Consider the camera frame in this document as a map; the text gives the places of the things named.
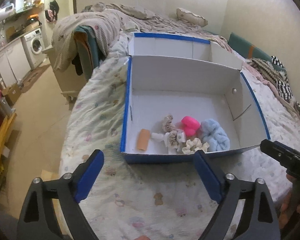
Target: patterned bedsheet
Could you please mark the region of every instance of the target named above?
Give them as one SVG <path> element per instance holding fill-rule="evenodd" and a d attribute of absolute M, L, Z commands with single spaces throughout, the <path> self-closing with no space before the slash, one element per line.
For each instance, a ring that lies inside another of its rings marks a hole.
<path fill-rule="evenodd" d="M 127 165 L 119 151 L 127 69 L 128 36 L 82 89 L 67 127 L 59 174 L 73 172 L 94 149 L 105 164 L 80 207 L 99 239 L 198 239 L 217 208 L 192 163 Z M 272 140 L 300 151 L 300 121 L 291 117 L 266 85 L 242 70 L 263 111 Z M 239 179 L 265 179 L 274 200 L 290 187 L 285 169 L 259 148 L 214 159 Z M 239 205 L 227 238 L 239 222 Z"/>

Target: white cabinet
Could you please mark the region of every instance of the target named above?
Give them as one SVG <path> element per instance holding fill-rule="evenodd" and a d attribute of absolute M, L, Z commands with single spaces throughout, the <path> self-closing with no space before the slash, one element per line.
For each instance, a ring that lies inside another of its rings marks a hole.
<path fill-rule="evenodd" d="M 0 52 L 0 76 L 7 87 L 16 82 L 16 78 L 10 68 L 10 64 L 4 50 Z"/>
<path fill-rule="evenodd" d="M 21 39 L 17 39 L 0 51 L 0 76 L 5 86 L 21 83 L 31 71 Z"/>
<path fill-rule="evenodd" d="M 6 54 L 14 76 L 16 77 L 17 82 L 20 83 L 31 70 L 21 39 L 14 41 L 10 46 L 8 46 Z"/>

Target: washing machine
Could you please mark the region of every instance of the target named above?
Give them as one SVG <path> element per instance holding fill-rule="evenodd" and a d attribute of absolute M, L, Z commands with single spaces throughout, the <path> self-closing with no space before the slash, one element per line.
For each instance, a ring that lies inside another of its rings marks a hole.
<path fill-rule="evenodd" d="M 32 69 L 36 68 L 46 58 L 41 29 L 38 28 L 21 37 L 21 42 L 28 62 Z"/>

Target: light blue fluffy scrunchie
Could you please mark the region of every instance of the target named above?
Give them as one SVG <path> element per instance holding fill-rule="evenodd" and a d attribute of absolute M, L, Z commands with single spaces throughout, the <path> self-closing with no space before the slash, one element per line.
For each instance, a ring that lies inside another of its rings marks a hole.
<path fill-rule="evenodd" d="M 225 151 L 230 149 L 230 140 L 220 124 L 207 119 L 201 122 L 202 143 L 209 143 L 209 152 Z"/>

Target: blue gripper pad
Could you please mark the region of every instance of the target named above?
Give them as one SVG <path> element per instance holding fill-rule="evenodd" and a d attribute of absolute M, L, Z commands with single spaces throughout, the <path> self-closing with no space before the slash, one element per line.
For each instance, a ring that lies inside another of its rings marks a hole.
<path fill-rule="evenodd" d="M 89 159 L 85 163 L 80 164 L 74 171 L 74 176 L 78 176 L 78 182 L 76 183 L 77 191 L 74 196 L 74 199 L 77 203 L 80 203 L 81 200 L 87 198 L 93 183 L 96 181 L 96 178 L 102 169 L 103 163 L 103 152 L 100 150 L 95 150 Z"/>
<path fill-rule="evenodd" d="M 220 204 L 225 196 L 224 172 L 211 163 L 208 155 L 202 150 L 194 153 L 193 162 L 210 198 Z"/>

